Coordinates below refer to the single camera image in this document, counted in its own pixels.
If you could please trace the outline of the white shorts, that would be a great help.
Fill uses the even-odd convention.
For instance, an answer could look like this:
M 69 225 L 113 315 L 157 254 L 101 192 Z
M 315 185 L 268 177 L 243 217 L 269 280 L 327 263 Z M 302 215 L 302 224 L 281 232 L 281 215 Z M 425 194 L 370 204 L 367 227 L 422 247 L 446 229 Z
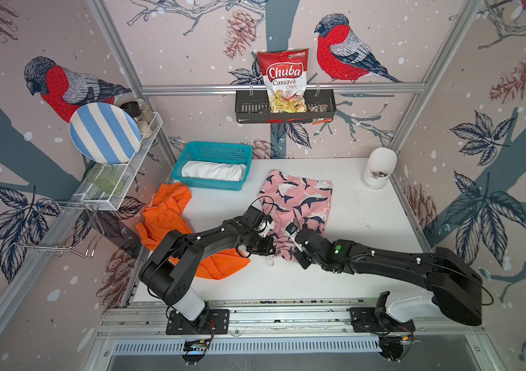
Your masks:
M 183 178 L 208 179 L 240 182 L 244 179 L 247 166 L 218 162 L 188 161 L 181 169 Z

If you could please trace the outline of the red Chuba chips bag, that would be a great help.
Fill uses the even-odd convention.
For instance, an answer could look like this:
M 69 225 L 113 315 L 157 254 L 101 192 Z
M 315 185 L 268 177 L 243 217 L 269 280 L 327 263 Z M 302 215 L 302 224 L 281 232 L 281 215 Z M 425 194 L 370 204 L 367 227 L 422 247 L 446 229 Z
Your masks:
M 305 113 L 309 50 L 258 53 L 270 110 L 278 113 Z

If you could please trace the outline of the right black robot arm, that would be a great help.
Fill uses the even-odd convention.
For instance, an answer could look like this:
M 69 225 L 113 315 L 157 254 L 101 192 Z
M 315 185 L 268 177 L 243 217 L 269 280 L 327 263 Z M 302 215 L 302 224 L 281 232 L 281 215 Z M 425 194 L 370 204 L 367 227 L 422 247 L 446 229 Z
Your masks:
M 331 242 L 308 227 L 290 223 L 286 233 L 295 244 L 303 269 L 317 264 L 334 274 L 377 275 L 418 286 L 383 297 L 379 309 L 396 322 L 442 314 L 465 326 L 482 324 L 482 278 L 452 251 L 405 253 L 368 247 L 355 241 Z

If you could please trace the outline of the pink patterned garment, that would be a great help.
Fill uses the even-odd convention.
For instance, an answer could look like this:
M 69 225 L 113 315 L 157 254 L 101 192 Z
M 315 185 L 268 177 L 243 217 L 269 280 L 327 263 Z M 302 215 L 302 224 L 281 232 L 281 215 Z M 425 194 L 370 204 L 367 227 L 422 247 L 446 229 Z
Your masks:
M 275 256 L 295 260 L 296 247 L 286 228 L 289 224 L 308 227 L 324 234 L 330 215 L 333 185 L 327 180 L 289 176 L 277 169 L 270 172 L 260 191 L 264 213 L 275 227 L 272 232 Z

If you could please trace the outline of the clear spice jar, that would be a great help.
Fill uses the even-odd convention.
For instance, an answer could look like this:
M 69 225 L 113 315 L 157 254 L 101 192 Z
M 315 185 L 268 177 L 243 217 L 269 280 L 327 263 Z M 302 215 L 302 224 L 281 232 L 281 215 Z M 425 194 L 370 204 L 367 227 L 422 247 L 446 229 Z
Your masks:
M 143 139 L 149 139 L 153 136 L 154 129 L 157 127 L 155 114 L 143 99 L 136 99 L 135 101 L 140 108 L 140 119 L 138 121 L 140 133 Z

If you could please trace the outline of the green glass cup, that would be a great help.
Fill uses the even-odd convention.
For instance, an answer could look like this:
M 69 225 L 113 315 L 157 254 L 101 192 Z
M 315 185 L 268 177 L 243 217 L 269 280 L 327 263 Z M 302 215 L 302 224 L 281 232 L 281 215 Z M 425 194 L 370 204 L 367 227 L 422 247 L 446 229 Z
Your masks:
M 119 194 L 125 185 L 117 169 L 108 163 L 96 163 L 85 175 L 88 182 L 108 195 Z

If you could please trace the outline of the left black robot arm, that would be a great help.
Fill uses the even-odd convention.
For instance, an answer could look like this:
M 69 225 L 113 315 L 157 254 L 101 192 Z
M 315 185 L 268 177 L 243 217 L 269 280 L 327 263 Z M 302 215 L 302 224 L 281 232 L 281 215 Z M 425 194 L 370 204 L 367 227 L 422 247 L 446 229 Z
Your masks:
M 204 320 L 207 304 L 191 288 L 201 262 L 225 250 L 246 249 L 252 254 L 275 254 L 272 217 L 250 206 L 247 211 L 200 233 L 169 232 L 142 265 L 139 280 L 148 294 L 176 309 L 185 320 Z

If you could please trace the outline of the white ceramic holder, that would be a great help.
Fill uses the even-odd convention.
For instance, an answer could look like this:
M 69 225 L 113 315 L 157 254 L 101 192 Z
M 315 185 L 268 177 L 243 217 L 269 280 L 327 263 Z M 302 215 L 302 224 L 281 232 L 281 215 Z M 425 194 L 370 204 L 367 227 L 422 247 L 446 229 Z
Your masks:
M 361 180 L 372 189 L 380 190 L 387 184 L 397 165 L 397 155 L 389 148 L 377 148 L 368 158 Z

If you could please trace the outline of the dark lid spice jar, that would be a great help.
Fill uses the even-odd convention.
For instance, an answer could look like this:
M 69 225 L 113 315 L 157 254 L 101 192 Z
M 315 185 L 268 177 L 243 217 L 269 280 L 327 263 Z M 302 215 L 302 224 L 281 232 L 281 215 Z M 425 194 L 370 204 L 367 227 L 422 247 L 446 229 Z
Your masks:
M 133 100 L 123 103 L 120 108 L 135 120 L 141 135 L 143 135 L 145 138 L 148 138 L 151 135 L 149 123 L 143 118 L 140 105 L 137 101 Z

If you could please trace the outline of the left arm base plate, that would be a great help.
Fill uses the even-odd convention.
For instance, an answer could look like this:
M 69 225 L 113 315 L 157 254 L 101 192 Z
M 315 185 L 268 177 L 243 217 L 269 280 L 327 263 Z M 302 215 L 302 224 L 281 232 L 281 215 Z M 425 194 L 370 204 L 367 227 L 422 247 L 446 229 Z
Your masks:
M 206 309 L 194 321 L 173 310 L 168 316 L 166 335 L 225 335 L 228 333 L 230 311 L 227 309 Z

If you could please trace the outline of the blue striped plate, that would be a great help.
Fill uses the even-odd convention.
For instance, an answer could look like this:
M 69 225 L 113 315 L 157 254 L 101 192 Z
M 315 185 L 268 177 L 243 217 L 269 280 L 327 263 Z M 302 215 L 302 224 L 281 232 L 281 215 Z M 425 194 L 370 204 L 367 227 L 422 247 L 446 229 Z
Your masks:
M 82 155 L 111 165 L 129 162 L 142 142 L 136 121 L 121 108 L 107 103 L 90 103 L 77 109 L 71 117 L 69 133 Z

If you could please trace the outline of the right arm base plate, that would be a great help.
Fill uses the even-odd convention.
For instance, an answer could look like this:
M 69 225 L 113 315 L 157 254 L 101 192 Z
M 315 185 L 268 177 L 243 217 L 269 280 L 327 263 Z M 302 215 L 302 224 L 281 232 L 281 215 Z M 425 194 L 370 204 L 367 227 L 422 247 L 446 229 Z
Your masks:
M 415 332 L 412 320 L 398 322 L 387 314 L 375 314 L 375 308 L 358 307 L 349 309 L 350 323 L 356 333 L 389 335 L 391 332 Z

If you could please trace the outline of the teal plastic basket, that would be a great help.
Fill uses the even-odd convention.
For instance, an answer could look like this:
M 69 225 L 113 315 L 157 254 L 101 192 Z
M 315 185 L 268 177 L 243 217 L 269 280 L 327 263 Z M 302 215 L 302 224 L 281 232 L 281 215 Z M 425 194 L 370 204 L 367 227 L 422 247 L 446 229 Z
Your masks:
M 250 171 L 253 159 L 253 148 L 249 145 L 219 143 L 219 142 L 190 142 L 182 151 L 178 162 L 173 168 L 172 178 L 188 187 L 210 190 L 241 191 Z M 216 179 L 212 176 L 184 176 L 183 169 L 195 162 L 213 163 L 217 167 L 225 165 L 236 169 L 235 177 Z

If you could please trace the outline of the black wall shelf basket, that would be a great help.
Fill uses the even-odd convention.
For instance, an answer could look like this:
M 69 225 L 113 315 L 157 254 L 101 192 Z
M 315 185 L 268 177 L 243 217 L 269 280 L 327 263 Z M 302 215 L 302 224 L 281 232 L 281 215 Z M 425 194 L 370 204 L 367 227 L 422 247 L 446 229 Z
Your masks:
M 235 113 L 239 123 L 313 123 L 334 118 L 336 102 L 331 90 L 306 91 L 291 99 L 266 91 L 238 91 Z

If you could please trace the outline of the orange garment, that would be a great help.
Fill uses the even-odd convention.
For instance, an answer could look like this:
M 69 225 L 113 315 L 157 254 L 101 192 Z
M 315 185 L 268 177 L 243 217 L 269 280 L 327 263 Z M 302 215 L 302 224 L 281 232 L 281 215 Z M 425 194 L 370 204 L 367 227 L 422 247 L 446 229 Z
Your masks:
M 142 211 L 145 220 L 136 224 L 142 245 L 154 251 L 163 238 L 172 230 L 181 233 L 193 231 L 182 218 L 182 213 L 192 199 L 189 187 L 182 183 L 162 184 L 152 201 Z M 250 264 L 235 250 L 223 250 L 199 264 L 196 271 L 198 278 L 223 280 L 234 275 Z

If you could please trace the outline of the aluminium mounting rail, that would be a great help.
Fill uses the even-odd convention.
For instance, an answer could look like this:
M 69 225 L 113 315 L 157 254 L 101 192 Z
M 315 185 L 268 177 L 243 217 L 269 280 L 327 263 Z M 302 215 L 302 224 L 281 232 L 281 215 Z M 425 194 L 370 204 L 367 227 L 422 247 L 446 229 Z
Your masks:
M 227 309 L 224 337 L 295 337 L 352 335 L 353 308 L 373 308 L 375 298 L 325 301 L 212 301 L 211 309 Z M 99 339 L 157 339 L 166 336 L 175 310 L 155 303 L 132 303 L 110 309 L 96 327 Z

